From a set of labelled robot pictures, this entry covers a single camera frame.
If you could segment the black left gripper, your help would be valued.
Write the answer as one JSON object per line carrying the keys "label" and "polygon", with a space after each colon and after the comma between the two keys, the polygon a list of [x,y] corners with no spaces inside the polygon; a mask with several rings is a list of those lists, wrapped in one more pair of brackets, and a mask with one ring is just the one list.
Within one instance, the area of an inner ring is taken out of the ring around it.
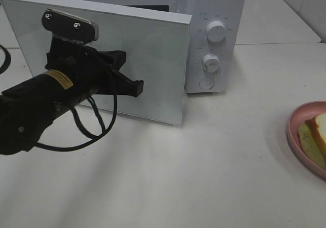
{"label": "black left gripper", "polygon": [[53,35],[47,53],[47,70],[60,71],[74,84],[94,87],[95,94],[138,97],[144,81],[133,81],[120,72],[126,62],[121,50],[98,51],[87,45]]}

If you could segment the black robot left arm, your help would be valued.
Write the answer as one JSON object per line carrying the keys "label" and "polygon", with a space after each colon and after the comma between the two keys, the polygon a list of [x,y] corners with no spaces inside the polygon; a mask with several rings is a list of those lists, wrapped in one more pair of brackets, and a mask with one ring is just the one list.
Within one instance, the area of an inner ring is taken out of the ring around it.
{"label": "black robot left arm", "polygon": [[[112,95],[117,99],[120,95],[138,97],[143,92],[142,80],[133,81],[120,72],[125,61],[124,51],[99,52],[53,36],[46,72],[1,93],[1,154],[13,155],[34,147],[70,152],[101,139],[114,123],[104,124],[93,95]],[[76,111],[75,107],[84,101],[93,108],[101,127],[99,135],[84,127]],[[88,142],[71,147],[40,143],[43,132],[66,112],[72,113]]]}

